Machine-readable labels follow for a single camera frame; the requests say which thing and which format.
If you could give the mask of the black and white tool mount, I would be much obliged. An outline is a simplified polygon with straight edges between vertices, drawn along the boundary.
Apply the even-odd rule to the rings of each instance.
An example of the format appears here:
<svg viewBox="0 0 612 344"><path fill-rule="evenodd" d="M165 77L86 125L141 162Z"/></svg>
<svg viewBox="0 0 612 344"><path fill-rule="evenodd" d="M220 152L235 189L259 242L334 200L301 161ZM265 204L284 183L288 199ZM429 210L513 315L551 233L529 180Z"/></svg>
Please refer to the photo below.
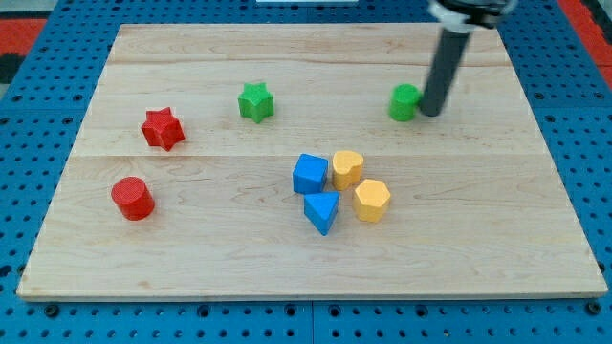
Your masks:
<svg viewBox="0 0 612 344"><path fill-rule="evenodd" d="M477 27L494 29L517 4L518 0L429 0L427 10L444 29L471 33Z"/></svg>

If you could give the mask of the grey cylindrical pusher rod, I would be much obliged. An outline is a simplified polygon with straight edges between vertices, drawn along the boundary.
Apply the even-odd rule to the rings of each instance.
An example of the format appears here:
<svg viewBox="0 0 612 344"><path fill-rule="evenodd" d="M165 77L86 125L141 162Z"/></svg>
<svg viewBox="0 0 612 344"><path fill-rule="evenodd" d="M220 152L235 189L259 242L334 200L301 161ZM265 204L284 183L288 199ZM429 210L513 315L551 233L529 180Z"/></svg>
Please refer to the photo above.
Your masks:
<svg viewBox="0 0 612 344"><path fill-rule="evenodd" d="M470 36L470 32L459 33L442 29L420 101L420 111L423 115L437 117L442 113Z"/></svg>

